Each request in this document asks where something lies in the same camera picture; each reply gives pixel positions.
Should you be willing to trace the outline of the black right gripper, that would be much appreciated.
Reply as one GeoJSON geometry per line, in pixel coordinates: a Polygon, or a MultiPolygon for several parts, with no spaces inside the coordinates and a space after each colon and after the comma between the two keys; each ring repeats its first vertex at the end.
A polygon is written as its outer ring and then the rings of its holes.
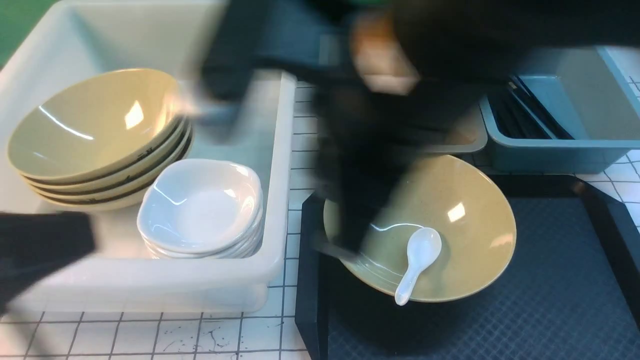
{"type": "Polygon", "coordinates": [[[317,179],[338,204],[339,225],[321,250],[358,255],[370,224],[413,163],[480,97],[480,88],[471,85],[420,85],[409,95],[356,86],[317,88],[312,98],[322,130],[317,179]]]}

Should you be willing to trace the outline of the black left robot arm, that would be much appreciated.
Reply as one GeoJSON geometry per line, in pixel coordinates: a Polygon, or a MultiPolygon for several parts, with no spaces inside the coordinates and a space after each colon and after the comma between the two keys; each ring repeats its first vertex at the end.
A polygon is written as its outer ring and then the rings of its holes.
{"type": "Polygon", "coordinates": [[[0,308],[44,278],[75,264],[96,250],[89,214],[0,214],[0,308]]]}

